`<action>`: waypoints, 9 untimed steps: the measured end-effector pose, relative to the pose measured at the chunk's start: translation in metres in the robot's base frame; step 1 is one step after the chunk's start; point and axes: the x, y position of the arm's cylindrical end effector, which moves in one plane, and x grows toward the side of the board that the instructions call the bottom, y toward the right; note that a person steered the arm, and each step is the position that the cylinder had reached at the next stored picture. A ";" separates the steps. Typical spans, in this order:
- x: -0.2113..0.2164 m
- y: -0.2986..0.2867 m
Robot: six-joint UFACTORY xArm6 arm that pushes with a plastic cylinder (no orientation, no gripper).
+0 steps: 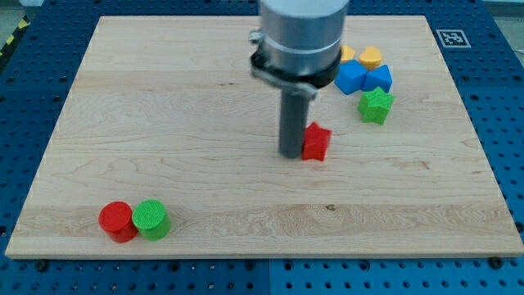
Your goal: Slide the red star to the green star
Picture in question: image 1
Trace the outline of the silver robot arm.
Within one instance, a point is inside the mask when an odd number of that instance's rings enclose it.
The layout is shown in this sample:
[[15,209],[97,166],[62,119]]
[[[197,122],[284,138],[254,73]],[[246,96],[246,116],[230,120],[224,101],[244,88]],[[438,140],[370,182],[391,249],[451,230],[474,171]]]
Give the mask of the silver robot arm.
[[261,0],[260,27],[249,33],[257,46],[251,75],[315,99],[337,75],[341,33],[349,0]]

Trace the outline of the yellow block behind arm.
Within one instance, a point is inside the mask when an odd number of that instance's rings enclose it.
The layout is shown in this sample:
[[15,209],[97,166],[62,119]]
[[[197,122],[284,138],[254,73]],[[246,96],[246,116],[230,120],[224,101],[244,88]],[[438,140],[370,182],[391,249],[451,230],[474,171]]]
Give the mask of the yellow block behind arm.
[[355,59],[356,51],[349,45],[341,46],[341,64]]

